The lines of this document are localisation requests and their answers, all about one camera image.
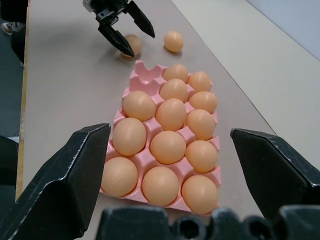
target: egg carton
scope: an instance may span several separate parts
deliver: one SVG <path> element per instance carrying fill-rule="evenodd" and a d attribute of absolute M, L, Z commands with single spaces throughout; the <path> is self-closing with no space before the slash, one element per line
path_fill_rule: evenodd
<path fill-rule="evenodd" d="M 168 67 L 162 66 L 162 65 L 156 65 L 152 69 L 147 69 L 145 67 L 145 64 L 143 61 L 137 60 L 135 62 L 135 70 L 132 71 L 130 75 L 129 80 L 129 87 L 127 87 L 124 90 L 123 96 L 122 96 L 122 102 L 130 92 L 133 91 L 143 91 L 147 93 L 151 98 L 154 100 L 156 109 L 158 110 L 159 106 L 164 102 L 164 99 L 159 95 L 159 92 L 162 88 L 162 86 L 167 82 L 162 78 L 162 75 L 164 71 Z M 195 93 L 195 90 L 187 84 L 187 91 L 188 91 L 188 97 L 186 102 L 184 103 L 185 109 L 187 114 L 192 112 L 194 108 L 190 105 L 188 102 L 190 97 Z M 127 118 L 128 116 L 125 114 L 125 111 L 121 107 L 120 110 L 118 110 L 115 114 L 115 118 L 113 121 L 113 129 L 115 129 L 115 126 L 123 119 Z M 212 114 L 212 117 L 215 121 L 215 124 L 218 123 L 217 113 L 214 112 Z M 172 208 L 172 209 L 178 209 L 182 211 L 192 212 L 191 209 L 187 206 L 187 204 L 184 202 L 184 199 L 181 196 L 181 187 L 185 180 L 187 180 L 189 177 L 193 175 L 203 175 L 208 177 L 210 180 L 214 182 L 217 188 L 221 185 L 221 168 L 220 166 L 216 165 L 211 171 L 206 173 L 198 173 L 194 171 L 194 168 L 190 165 L 186 157 L 183 157 L 180 161 L 175 162 L 173 164 L 162 164 L 158 162 L 153 155 L 150 153 L 149 147 L 151 140 L 154 136 L 156 136 L 158 133 L 162 132 L 163 129 L 161 125 L 157 122 L 155 117 L 150 118 L 149 120 L 142 122 L 145 129 L 146 129 L 146 144 L 144 148 L 138 152 L 137 154 L 125 158 L 130 159 L 136 166 L 138 171 L 138 181 L 135 186 L 135 188 L 128 193 L 125 196 L 117 197 L 119 199 L 129 199 L 134 200 L 142 203 L 146 203 L 149 205 L 152 205 L 148 200 L 145 198 L 143 191 L 142 191 L 142 180 L 145 176 L 145 174 L 154 167 L 167 167 L 174 171 L 176 174 L 180 187 L 178 191 L 178 196 L 176 199 L 166 205 L 163 206 L 164 208 Z M 185 140 L 186 146 L 188 146 L 190 143 L 194 142 L 196 140 L 195 134 L 190 130 L 188 126 L 183 126 L 181 129 L 176 131 L 179 133 L 183 139 Z M 211 139 L 207 140 L 210 144 L 212 144 L 217 152 L 220 150 L 219 145 L 219 137 L 218 136 L 212 136 Z M 108 141 L 107 146 L 107 152 L 106 152 L 106 158 L 105 162 L 112 158 L 116 157 L 123 157 L 120 153 L 116 151 L 116 149 L 113 147 L 113 141 L 112 138 Z M 109 196 L 102 188 L 100 188 L 100 192 L 102 194 L 105 194 Z"/>

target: floor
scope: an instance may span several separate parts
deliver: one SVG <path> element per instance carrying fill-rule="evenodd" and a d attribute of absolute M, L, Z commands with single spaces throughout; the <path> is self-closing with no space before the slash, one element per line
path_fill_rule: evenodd
<path fill-rule="evenodd" d="M 0 136 L 19 136 L 23 71 L 10 36 L 0 31 Z"/>

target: beige table surface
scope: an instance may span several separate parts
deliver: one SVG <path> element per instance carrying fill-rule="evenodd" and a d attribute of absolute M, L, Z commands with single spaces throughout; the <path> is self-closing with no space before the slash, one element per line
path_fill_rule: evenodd
<path fill-rule="evenodd" d="M 156 64 L 182 63 L 190 73 L 203 70 L 209 74 L 212 91 L 219 99 L 215 132 L 220 137 L 221 149 L 219 202 L 241 217 L 260 215 L 246 186 L 230 130 L 245 128 L 273 133 L 272 129 L 170 0 L 136 0 L 136 3 L 152 22 L 156 38 L 144 34 L 124 14 L 114 28 L 123 35 L 140 37 L 142 50 L 137 59 L 150 68 Z M 23 189 L 73 132 L 89 125 L 111 123 L 120 106 L 135 61 L 120 57 L 97 28 L 95 15 L 86 11 L 81 0 L 31 0 L 25 112 L 22 106 L 21 114 L 24 146 L 21 145 L 19 158 Z M 170 30 L 184 36 L 182 54 L 173 55 L 163 48 L 163 36 Z M 82 239 L 94 239 L 104 208 L 132 204 L 138 203 L 99 195 Z M 174 219 L 188 213 L 169 209 L 168 214 Z"/>

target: shoe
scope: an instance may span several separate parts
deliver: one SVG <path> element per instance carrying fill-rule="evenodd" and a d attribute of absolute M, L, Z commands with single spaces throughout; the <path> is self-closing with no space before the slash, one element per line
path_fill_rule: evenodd
<path fill-rule="evenodd" d="M 20 31 L 26 24 L 21 22 L 4 22 L 0 25 L 2 31 L 11 36 L 14 32 Z"/>

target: egg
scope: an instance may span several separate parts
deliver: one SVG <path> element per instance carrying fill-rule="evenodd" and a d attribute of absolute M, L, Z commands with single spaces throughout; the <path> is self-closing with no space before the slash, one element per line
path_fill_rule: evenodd
<path fill-rule="evenodd" d="M 164 80 L 169 81 L 171 79 L 181 79 L 185 83 L 188 81 L 188 70 L 182 64 L 176 64 L 168 67 L 162 77 Z"/>
<path fill-rule="evenodd" d="M 171 52 L 178 53 L 184 47 L 183 36 L 177 31 L 169 31 L 163 38 L 164 46 Z"/>
<path fill-rule="evenodd" d="M 145 146 L 147 132 L 145 126 L 136 118 L 125 118 L 114 128 L 112 143 L 115 150 L 123 156 L 132 156 Z"/>
<path fill-rule="evenodd" d="M 157 206 L 168 205 L 178 195 L 178 177 L 167 167 L 154 167 L 145 174 L 142 180 L 142 191 L 151 204 Z"/>
<path fill-rule="evenodd" d="M 202 175 L 189 177 L 182 186 L 181 195 L 186 205 L 197 214 L 211 212 L 219 198 L 216 185 Z"/>
<path fill-rule="evenodd" d="M 163 131 L 152 139 L 150 152 L 159 163 L 173 164 L 184 157 L 186 142 L 177 132 Z"/>
<path fill-rule="evenodd" d="M 194 109 L 203 109 L 213 114 L 217 108 L 218 99 L 212 92 L 200 91 L 190 97 L 189 103 Z"/>
<path fill-rule="evenodd" d="M 211 143 L 203 140 L 190 143 L 185 150 L 184 156 L 197 173 L 211 171 L 218 161 L 216 148 Z"/>
<path fill-rule="evenodd" d="M 209 140 L 216 128 L 214 118 L 203 109 L 190 112 L 186 117 L 185 125 L 190 128 L 197 140 Z"/>
<path fill-rule="evenodd" d="M 186 116 L 187 110 L 184 103 L 177 98 L 171 98 L 160 105 L 155 119 L 163 130 L 177 131 L 184 125 Z"/>
<path fill-rule="evenodd" d="M 113 197 L 130 193 L 138 182 L 135 164 L 125 157 L 114 157 L 104 164 L 101 187 Z"/>
<path fill-rule="evenodd" d="M 125 35 L 124 38 L 128 41 L 134 55 L 137 55 L 138 53 L 140 53 L 141 40 L 136 35 L 128 34 L 128 35 Z M 124 54 L 123 52 L 121 53 L 121 55 L 127 58 L 132 58 L 131 56 Z"/>
<path fill-rule="evenodd" d="M 197 71 L 189 77 L 188 84 L 198 92 L 210 92 L 211 81 L 209 76 L 204 71 Z"/>
<path fill-rule="evenodd" d="M 179 99 L 184 103 L 188 97 L 188 88 L 184 81 L 174 78 L 163 85 L 159 94 L 164 100 Z"/>
<path fill-rule="evenodd" d="M 155 101 L 143 91 L 133 91 L 124 97 L 123 110 L 129 118 L 146 121 L 156 113 Z"/>

